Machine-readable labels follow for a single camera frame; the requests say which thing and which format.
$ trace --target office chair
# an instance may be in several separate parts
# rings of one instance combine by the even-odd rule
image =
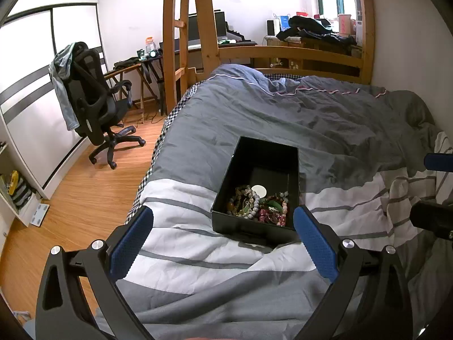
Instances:
[[[92,164],[96,163],[96,156],[108,148],[107,162],[115,169],[113,151],[118,143],[138,142],[141,147],[146,144],[141,137],[130,135],[136,132],[134,126],[128,126],[118,133],[111,130],[113,126],[124,126],[120,122],[132,107],[132,84],[129,80],[122,80],[109,88],[102,73],[99,53],[95,49],[88,49],[85,42],[75,44],[71,74],[63,83],[79,122],[76,132],[80,136],[86,135],[92,144],[99,146],[88,157]],[[116,101],[114,94],[122,87],[127,91],[127,98]]]

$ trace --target bed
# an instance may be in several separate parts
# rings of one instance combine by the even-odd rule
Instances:
[[[421,199],[448,202],[453,178],[423,166],[427,152],[452,152],[448,137],[412,92],[317,76],[268,78],[241,65],[218,67],[171,112],[128,216],[140,205],[155,216],[117,282],[150,333],[293,339],[328,288],[303,244],[271,249],[212,230],[210,208],[240,135],[298,147],[300,202],[319,222],[362,248],[397,248],[418,334],[451,288],[453,252],[414,228],[409,211]],[[339,331],[350,326],[363,286]],[[97,321],[108,330],[101,314]]]

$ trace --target blue gripper pad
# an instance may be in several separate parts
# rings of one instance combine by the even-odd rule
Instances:
[[[453,172],[453,154],[428,153],[424,165],[428,170]]]
[[[334,282],[338,276],[335,251],[302,207],[294,210],[293,222],[300,240],[304,243],[320,275]]]
[[[126,277],[153,228],[153,211],[148,207],[142,207],[132,219],[132,225],[129,226],[130,222],[126,225],[128,231],[110,255],[110,276],[113,281]]]

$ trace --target bunk bed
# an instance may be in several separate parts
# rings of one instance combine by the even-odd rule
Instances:
[[[169,116],[127,219],[145,205],[154,228],[117,282],[157,338],[293,339],[328,289],[302,244],[271,249],[212,230],[211,206],[240,135],[298,147],[300,202],[318,221],[360,247],[396,247],[409,281],[414,334],[439,310],[453,283],[445,274],[453,271],[453,252],[448,242],[412,226],[409,211],[418,200],[447,200],[453,180],[426,170],[423,157],[453,148],[416,94],[370,85],[374,7],[373,0],[361,1],[358,59],[295,47],[219,48],[212,0],[195,0],[203,27],[201,73],[187,67],[189,0],[181,0],[179,20],[175,0],[164,0]],[[347,65],[359,74],[220,65],[222,59],[275,57]],[[178,80],[185,93],[179,102]],[[340,332],[353,321],[360,285]],[[97,322],[108,330],[102,315]]]

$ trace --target metal screw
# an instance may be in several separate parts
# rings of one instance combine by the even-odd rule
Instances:
[[[343,247],[348,248],[348,249],[354,248],[354,246],[355,246],[354,242],[351,239],[345,239],[342,241],[342,243],[343,243]]]
[[[386,252],[389,253],[389,254],[395,254],[396,253],[396,249],[395,249],[394,246],[388,245],[388,246],[386,246]]]
[[[102,240],[95,240],[91,244],[91,248],[96,249],[96,250],[101,249],[103,246],[104,246],[104,242]]]
[[[60,251],[61,251],[61,248],[58,245],[56,245],[50,250],[50,253],[55,256],[55,254],[60,253]]]

